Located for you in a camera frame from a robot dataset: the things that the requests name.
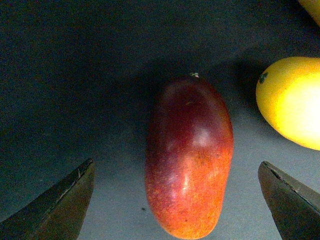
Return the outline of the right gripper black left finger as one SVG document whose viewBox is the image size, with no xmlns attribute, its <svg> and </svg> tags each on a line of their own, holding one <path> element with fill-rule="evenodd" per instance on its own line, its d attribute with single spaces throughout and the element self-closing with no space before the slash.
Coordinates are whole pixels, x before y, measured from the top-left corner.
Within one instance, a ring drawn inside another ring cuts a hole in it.
<svg viewBox="0 0 320 240">
<path fill-rule="evenodd" d="M 24 208 L 2 221 L 2 240 L 76 240 L 95 182 L 89 158 Z"/>
</svg>

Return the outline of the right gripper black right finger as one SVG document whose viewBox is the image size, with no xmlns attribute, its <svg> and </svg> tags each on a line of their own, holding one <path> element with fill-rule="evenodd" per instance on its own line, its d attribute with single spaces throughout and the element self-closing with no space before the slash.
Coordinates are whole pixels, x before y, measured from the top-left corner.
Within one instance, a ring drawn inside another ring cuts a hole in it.
<svg viewBox="0 0 320 240">
<path fill-rule="evenodd" d="M 258 179 L 264 200 L 283 240 L 320 238 L 320 194 L 263 161 Z"/>
</svg>

